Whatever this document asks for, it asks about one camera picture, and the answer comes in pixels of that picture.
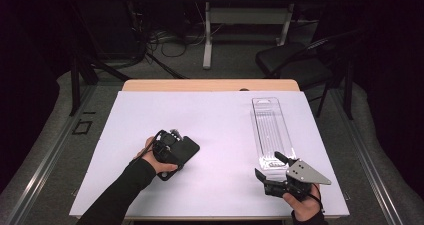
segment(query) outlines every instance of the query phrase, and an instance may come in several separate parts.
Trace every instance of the transparent box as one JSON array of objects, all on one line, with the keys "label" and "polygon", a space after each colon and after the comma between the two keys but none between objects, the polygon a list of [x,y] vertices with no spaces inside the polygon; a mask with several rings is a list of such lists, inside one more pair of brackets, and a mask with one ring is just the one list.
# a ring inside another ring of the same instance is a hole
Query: transparent box
[{"label": "transparent box", "polygon": [[253,98],[252,123],[261,169],[286,170],[288,165],[278,160],[274,152],[278,151],[292,159],[296,156],[278,99]]}]

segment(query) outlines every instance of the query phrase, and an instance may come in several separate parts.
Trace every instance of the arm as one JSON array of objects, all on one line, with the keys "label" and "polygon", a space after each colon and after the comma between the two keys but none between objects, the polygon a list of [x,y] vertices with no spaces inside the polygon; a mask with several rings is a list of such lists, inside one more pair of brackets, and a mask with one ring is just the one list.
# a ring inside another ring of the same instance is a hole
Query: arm
[{"label": "arm", "polygon": [[146,188],[159,172],[173,171],[173,164],[159,163],[149,151],[143,157],[141,152],[130,162],[124,172],[82,215],[77,224],[121,224],[128,207]]},{"label": "arm", "polygon": [[[321,199],[318,185],[311,188],[311,194]],[[290,193],[285,193],[283,199],[293,208],[291,213],[294,225],[328,225],[324,220],[320,204],[311,197],[299,202]]]}]

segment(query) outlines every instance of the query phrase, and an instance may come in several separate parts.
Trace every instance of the black sleeve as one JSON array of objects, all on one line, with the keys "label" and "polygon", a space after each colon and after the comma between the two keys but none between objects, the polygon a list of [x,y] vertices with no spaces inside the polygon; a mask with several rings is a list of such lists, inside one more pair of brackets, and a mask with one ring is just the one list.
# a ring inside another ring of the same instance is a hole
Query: black sleeve
[{"label": "black sleeve", "polygon": [[128,207],[141,190],[156,176],[153,167],[144,159],[136,159],[125,168],[77,224],[121,224]]},{"label": "black sleeve", "polygon": [[319,211],[317,214],[315,214],[315,216],[311,217],[309,220],[303,222],[297,221],[293,211],[292,219],[293,225],[328,225],[328,222],[324,220],[324,214],[322,214],[321,211]]}]

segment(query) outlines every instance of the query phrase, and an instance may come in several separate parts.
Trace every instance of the chair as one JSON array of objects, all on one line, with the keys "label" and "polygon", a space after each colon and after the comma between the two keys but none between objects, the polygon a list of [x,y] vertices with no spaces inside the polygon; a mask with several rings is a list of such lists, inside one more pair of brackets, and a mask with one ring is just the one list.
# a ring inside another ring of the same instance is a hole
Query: chair
[{"label": "chair", "polygon": [[301,91],[325,84],[316,117],[321,114],[327,91],[345,78],[345,111],[349,118],[352,89],[352,59],[362,40],[362,29],[320,39],[304,46],[289,43],[256,54],[256,64],[265,78],[294,79]]}]

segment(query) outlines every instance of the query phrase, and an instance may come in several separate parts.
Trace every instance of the desk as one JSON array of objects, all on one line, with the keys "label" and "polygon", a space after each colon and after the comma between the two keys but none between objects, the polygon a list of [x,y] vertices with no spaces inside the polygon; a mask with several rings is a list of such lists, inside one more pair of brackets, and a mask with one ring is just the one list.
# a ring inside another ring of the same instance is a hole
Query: desk
[{"label": "desk", "polygon": [[232,23],[232,24],[282,24],[283,29],[280,37],[277,38],[277,45],[284,45],[287,38],[294,4],[289,4],[287,8],[211,8],[206,2],[205,9],[205,53],[203,57],[203,68],[211,68],[212,57],[212,37],[211,23]]},{"label": "desk", "polygon": [[[242,88],[251,91],[237,92]],[[134,200],[126,219],[290,218],[291,208],[280,198],[266,196],[254,175],[259,162],[250,117],[251,98],[269,96],[280,99],[298,156],[332,181],[321,189],[326,216],[349,215],[308,102],[296,82],[251,79],[127,81],[114,103],[70,215],[80,217],[88,209],[147,137],[160,129],[177,128],[181,135],[197,142],[200,151],[169,181],[155,178]],[[308,135],[296,132],[301,130],[307,130]]]}]

